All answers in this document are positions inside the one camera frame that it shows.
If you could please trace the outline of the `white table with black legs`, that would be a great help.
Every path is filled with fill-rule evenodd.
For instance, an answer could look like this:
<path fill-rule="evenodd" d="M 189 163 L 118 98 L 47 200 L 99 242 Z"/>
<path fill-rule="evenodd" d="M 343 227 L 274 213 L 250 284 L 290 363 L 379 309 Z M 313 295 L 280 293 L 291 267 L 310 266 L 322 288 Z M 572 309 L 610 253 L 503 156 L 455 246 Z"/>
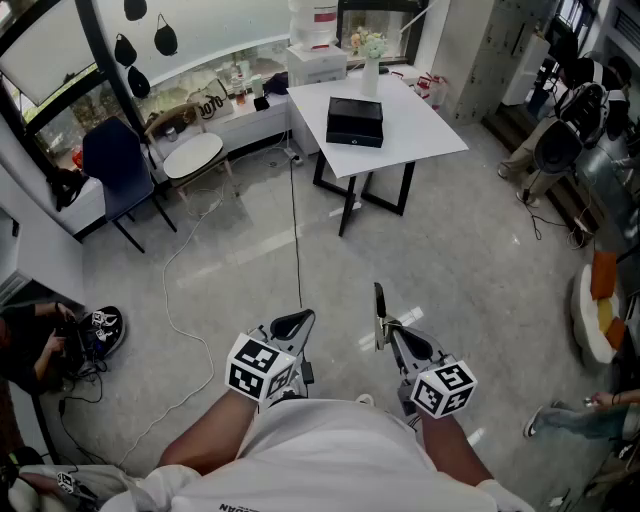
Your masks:
<path fill-rule="evenodd" d="M 319 145 L 313 184 L 344 198 L 339 234 L 343 235 L 358 200 L 398 216 L 404 214 L 416 163 L 431 157 L 465 151 L 467 145 L 408 85 L 395 75 L 379 79 L 377 94 L 367 99 L 361 81 L 346 78 L 288 89 L 307 127 Z M 331 97 L 380 102 L 383 109 L 381 148 L 326 142 Z M 403 165 L 398 199 L 392 203 L 369 191 L 375 172 Z"/>

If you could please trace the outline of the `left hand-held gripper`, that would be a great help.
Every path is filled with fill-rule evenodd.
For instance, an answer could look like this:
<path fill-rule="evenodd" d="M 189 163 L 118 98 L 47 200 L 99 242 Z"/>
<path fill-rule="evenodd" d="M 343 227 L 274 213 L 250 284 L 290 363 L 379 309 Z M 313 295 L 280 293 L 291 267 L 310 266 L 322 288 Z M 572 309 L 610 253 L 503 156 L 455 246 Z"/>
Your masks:
<path fill-rule="evenodd" d="M 291 386 L 307 397 L 314 373 L 305 348 L 314 322 L 314 311 L 305 309 L 239 334 L 227 357 L 225 385 L 258 404 L 272 404 Z"/>

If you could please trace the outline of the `wooden chair white seat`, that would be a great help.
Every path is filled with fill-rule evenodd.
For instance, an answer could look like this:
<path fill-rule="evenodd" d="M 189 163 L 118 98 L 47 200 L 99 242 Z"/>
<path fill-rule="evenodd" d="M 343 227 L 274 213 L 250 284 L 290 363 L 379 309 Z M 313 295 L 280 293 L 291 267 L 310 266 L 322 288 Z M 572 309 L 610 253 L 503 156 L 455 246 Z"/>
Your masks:
<path fill-rule="evenodd" d="M 153 132 L 172 118 L 181 116 L 189 110 L 192 110 L 196 116 L 200 133 L 189 138 L 167 156 L 164 156 Z M 238 195 L 232 167 L 228 159 L 228 152 L 222 139 L 218 135 L 207 131 L 197 102 L 189 102 L 174 107 L 159 115 L 145 130 L 144 135 L 160 157 L 164 173 L 168 177 L 170 184 L 185 203 L 189 201 L 186 194 L 187 186 L 216 167 L 225 169 L 233 192 Z"/>

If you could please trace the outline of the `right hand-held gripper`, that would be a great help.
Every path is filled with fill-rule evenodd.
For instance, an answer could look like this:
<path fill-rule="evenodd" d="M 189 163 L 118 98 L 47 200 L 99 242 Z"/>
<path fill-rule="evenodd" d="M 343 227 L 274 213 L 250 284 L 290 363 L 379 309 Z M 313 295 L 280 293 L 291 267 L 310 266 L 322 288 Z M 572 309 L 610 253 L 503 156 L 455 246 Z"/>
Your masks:
<path fill-rule="evenodd" d="M 435 338 L 398 320 L 384 320 L 382 331 L 383 346 L 391 346 L 400 373 L 406 372 L 403 356 L 433 356 L 442 350 Z M 446 355 L 411 376 L 399 388 L 398 396 L 406 416 L 423 412 L 431 418 L 444 418 L 464 409 L 477 386 L 468 365 Z"/>

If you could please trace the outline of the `white locker cabinet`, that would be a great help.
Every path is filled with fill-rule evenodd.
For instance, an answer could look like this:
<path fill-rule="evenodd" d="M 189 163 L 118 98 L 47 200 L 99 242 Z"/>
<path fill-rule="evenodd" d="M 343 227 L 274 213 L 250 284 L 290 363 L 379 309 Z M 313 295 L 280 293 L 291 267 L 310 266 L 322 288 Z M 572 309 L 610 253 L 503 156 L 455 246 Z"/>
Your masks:
<path fill-rule="evenodd" d="M 460 101 L 469 96 L 465 87 L 494 5 L 495 0 L 449 2 L 431 74 L 446 81 L 447 92 L 439 112 L 450 126 L 467 124 L 466 120 L 457 119 L 456 114 Z"/>

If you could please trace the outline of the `white vase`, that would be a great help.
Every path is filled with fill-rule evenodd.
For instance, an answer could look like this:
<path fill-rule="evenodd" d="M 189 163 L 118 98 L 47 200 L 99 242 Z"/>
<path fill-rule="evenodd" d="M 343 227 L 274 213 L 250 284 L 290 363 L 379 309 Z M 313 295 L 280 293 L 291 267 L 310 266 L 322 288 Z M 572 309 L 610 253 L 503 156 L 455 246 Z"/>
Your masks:
<path fill-rule="evenodd" d="M 367 57 L 361 75 L 361 93 L 367 97 L 377 94 L 379 59 Z"/>

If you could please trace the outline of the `black bag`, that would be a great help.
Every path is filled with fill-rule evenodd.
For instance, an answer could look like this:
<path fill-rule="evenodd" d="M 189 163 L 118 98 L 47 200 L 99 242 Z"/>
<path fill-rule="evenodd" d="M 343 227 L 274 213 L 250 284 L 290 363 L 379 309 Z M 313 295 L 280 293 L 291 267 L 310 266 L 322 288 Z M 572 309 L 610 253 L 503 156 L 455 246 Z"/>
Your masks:
<path fill-rule="evenodd" d="M 47 177 L 58 212 L 70 206 L 78 198 L 88 179 L 89 177 L 81 170 L 64 168 L 57 168 Z"/>

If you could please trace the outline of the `person's white t-shirt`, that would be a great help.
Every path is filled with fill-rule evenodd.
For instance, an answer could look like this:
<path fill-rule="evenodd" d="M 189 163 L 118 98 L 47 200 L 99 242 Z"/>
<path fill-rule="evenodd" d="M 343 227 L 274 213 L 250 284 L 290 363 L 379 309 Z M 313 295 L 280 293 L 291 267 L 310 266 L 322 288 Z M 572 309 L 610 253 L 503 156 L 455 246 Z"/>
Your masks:
<path fill-rule="evenodd" d="M 380 409 L 288 399 L 257 415 L 234 461 L 204 476 L 160 467 L 101 512 L 535 511 L 490 477 L 447 475 Z"/>

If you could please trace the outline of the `pastel flower bouquet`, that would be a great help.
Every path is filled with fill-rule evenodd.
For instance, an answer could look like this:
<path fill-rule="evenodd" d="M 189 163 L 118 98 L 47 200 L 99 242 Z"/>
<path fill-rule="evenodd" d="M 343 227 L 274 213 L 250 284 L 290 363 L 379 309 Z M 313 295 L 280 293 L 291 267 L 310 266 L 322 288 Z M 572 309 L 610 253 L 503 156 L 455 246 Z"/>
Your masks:
<path fill-rule="evenodd" d="M 386 38 L 378 32 L 359 27 L 350 37 L 351 53 L 362 59 L 381 59 L 388 50 Z"/>

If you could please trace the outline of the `blue chair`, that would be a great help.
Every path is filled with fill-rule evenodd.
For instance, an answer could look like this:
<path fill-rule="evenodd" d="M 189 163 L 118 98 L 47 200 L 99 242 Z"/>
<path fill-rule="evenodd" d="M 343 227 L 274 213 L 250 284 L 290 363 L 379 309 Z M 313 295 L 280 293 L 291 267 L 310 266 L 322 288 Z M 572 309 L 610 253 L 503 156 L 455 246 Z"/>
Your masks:
<path fill-rule="evenodd" d="M 156 198 L 156 185 L 138 135 L 121 119 L 109 117 L 83 138 L 83 172 L 102 184 L 105 219 L 141 253 L 144 248 L 120 224 L 122 217 L 147 200 L 168 226 L 177 231 Z"/>

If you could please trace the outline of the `black box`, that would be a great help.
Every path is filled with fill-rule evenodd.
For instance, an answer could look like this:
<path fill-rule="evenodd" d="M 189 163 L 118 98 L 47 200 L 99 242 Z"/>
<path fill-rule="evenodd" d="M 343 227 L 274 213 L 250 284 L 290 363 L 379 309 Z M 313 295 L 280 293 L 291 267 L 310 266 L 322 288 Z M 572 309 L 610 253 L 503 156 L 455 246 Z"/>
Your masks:
<path fill-rule="evenodd" d="M 380 102 L 331 97 L 326 142 L 381 148 L 384 141 L 383 120 Z"/>

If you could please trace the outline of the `black tray with grippers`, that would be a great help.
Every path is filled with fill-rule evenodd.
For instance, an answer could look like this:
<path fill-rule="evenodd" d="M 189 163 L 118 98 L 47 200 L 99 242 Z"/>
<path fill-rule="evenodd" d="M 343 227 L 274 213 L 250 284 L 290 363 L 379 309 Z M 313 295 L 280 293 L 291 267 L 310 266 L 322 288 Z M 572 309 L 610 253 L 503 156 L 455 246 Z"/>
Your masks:
<path fill-rule="evenodd" d="M 125 322 L 115 306 L 87 313 L 79 323 L 83 346 L 91 360 L 105 360 L 122 343 Z"/>

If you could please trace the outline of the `person's left forearm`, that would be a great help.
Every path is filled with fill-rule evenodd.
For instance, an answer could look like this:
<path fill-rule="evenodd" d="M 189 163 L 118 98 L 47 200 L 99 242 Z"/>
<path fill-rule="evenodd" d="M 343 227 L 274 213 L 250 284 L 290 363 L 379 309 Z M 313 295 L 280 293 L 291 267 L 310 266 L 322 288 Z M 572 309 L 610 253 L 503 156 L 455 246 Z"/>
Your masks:
<path fill-rule="evenodd" d="M 228 390 L 162 453 L 158 467 L 181 465 L 207 475 L 233 462 L 258 403 Z"/>

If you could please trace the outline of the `white and orange cushion seat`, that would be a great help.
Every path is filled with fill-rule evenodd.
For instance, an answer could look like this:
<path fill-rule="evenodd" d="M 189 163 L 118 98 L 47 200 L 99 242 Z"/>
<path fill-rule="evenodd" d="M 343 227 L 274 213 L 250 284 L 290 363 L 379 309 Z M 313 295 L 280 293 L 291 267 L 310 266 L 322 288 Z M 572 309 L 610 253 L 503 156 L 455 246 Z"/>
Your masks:
<path fill-rule="evenodd" d="M 595 251 L 574 276 L 571 295 L 573 334 L 586 366 L 610 364 L 624 339 L 626 325 L 617 293 L 616 255 Z"/>

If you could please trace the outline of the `person's right forearm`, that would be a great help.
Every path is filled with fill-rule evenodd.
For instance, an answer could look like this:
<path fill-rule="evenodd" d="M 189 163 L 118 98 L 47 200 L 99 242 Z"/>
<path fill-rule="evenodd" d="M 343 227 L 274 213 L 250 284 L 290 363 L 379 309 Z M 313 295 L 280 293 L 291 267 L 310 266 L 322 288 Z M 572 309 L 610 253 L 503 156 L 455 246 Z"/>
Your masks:
<path fill-rule="evenodd" d="M 438 471 L 473 487 L 493 479 L 453 415 L 434 419 L 421 412 L 419 416 L 424 449 Z"/>

